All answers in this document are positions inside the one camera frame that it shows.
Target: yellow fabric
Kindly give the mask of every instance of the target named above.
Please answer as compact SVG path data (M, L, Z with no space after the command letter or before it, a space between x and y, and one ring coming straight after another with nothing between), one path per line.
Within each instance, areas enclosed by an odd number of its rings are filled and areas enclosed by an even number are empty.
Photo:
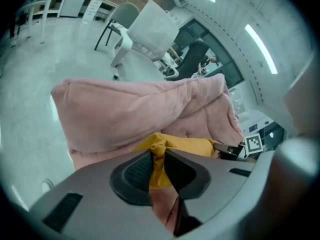
M158 190L171 186L164 169L166 149L180 150L210 158L215 153L214 143L213 140L205 138L181 138L163 133L154 133L137 146L134 152L150 149L154 154L153 174L150 179L149 189Z

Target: white plastic chair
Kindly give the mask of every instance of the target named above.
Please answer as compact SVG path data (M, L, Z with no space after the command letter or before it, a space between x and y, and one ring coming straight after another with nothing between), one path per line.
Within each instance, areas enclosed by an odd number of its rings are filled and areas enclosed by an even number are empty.
M143 54L146 60L160 60L179 33L168 14L152 0L148 1L128 30L119 26L119 31L122 41L118 50L118 45L114 47L113 68L121 64L130 50Z

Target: concrete floor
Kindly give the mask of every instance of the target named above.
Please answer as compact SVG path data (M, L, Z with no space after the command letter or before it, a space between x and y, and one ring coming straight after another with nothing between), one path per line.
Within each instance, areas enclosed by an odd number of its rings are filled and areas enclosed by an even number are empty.
M0 41L0 180L8 197L25 209L42 195L44 179L56 185L74 171L50 93L67 78L112 80L109 47L119 36L113 33L105 47L107 31L94 51L104 26L49 18L43 44L40 23L34 23L31 38L22 30L12 48L8 34ZM159 72L141 67L131 75L126 81L163 81Z

